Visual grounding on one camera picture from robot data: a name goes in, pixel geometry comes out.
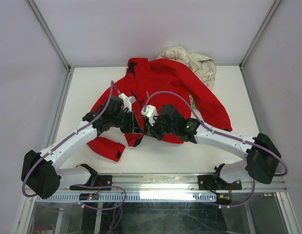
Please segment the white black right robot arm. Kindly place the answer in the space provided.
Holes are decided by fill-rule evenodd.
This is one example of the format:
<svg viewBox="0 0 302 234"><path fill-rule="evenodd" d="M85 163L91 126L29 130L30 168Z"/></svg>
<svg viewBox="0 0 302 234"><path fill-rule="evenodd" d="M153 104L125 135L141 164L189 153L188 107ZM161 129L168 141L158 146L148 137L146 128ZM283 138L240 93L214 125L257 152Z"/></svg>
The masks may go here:
<svg viewBox="0 0 302 234"><path fill-rule="evenodd" d="M238 180L251 178L270 184L275 176L281 155L270 138L259 133L256 137L232 134L202 122L198 118L185 118L171 104L160 111L147 105L141 111L147 126L147 135L163 140L175 135L184 142L204 144L234 154L240 161L214 168L210 185L213 189L226 189Z"/></svg>

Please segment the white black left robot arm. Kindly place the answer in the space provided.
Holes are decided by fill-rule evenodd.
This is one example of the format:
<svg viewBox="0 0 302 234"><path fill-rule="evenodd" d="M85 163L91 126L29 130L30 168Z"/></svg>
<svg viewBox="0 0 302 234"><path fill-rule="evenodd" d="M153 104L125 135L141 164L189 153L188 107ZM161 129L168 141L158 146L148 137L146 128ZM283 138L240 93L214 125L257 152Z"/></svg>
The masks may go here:
<svg viewBox="0 0 302 234"><path fill-rule="evenodd" d="M125 94L108 97L103 108L88 112L82 121L64 138L53 145L35 152L30 150L24 156L21 172L22 190L32 189L43 199L49 198L60 187L78 186L93 189L99 185L98 173L87 164L62 169L64 162L79 147L95 139L111 127L123 133L138 130L138 121L132 108L136 99Z"/></svg>

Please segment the red zip jacket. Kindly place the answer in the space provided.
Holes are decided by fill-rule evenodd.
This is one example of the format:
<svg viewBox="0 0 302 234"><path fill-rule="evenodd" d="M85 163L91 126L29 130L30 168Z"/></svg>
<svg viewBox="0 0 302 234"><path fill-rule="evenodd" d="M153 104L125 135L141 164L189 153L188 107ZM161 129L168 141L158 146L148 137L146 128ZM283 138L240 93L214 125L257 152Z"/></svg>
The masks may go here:
<svg viewBox="0 0 302 234"><path fill-rule="evenodd" d="M149 104L160 110L164 104L172 104L185 118L191 116L186 103L193 97L203 120L216 128L231 132L231 122L226 109L203 84L199 78L184 64L168 59L149 61L146 58L132 58L128 61L126 75L116 83L117 90L128 97L135 97L132 109L138 121L138 133L125 134L130 147L138 146L147 128L141 117L142 107L147 98L155 92L160 94L151 98Z"/></svg>

